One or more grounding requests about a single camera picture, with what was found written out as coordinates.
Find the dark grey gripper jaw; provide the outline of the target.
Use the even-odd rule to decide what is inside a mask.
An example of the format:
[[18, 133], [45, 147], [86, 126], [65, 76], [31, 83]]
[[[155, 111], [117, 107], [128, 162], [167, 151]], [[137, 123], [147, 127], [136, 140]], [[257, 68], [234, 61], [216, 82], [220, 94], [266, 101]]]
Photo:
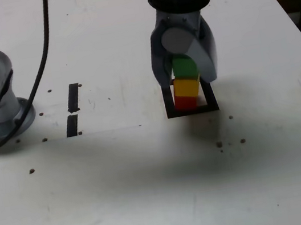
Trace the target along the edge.
[[166, 26], [156, 27], [150, 37], [152, 70], [161, 88], [170, 86], [172, 61], [170, 53], [162, 45], [162, 36]]

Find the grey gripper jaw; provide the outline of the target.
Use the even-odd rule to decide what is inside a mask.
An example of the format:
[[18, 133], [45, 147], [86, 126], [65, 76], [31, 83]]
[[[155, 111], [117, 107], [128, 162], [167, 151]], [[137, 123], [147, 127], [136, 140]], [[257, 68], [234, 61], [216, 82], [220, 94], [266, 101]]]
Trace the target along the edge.
[[198, 33], [171, 27], [162, 37], [161, 44], [174, 57], [191, 59], [204, 82], [217, 79], [217, 54], [214, 36], [206, 21], [201, 18]]

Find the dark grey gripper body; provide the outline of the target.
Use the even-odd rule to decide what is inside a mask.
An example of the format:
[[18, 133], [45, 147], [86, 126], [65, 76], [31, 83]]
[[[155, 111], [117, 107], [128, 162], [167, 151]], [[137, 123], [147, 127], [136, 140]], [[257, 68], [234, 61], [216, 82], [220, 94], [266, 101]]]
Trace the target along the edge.
[[160, 24], [165, 25], [167, 28], [183, 28], [184, 30], [193, 33], [198, 38], [206, 35], [206, 23], [200, 10], [183, 14], [172, 14], [157, 10], [155, 24], [156, 28]]

